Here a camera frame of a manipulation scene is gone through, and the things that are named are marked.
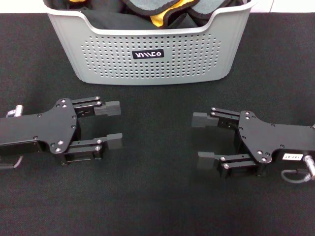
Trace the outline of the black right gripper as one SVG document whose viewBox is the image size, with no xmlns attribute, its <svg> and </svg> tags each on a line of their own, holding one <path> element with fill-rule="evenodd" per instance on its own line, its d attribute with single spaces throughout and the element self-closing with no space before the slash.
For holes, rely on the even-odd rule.
<svg viewBox="0 0 315 236">
<path fill-rule="evenodd" d="M 315 175 L 315 128 L 312 126 L 268 123 L 253 112 L 235 112 L 212 107 L 210 114 L 194 112 L 192 127 L 217 126 L 237 129 L 244 146 L 259 164 L 303 163 Z M 258 165 L 248 154 L 216 155 L 198 152 L 199 170 L 215 169 L 221 178 L 255 174 Z"/>
</svg>

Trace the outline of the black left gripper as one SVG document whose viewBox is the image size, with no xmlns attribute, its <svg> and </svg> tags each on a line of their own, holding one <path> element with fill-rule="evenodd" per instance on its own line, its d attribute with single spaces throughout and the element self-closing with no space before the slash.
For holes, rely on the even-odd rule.
<svg viewBox="0 0 315 236">
<path fill-rule="evenodd" d="M 71 100 L 62 98 L 43 113 L 0 119 L 0 155 L 37 152 L 63 153 L 61 164 L 101 160 L 106 150 L 123 147 L 122 133 L 90 140 L 71 140 L 78 117 L 121 115 L 119 101 L 102 102 L 99 96 Z"/>
</svg>

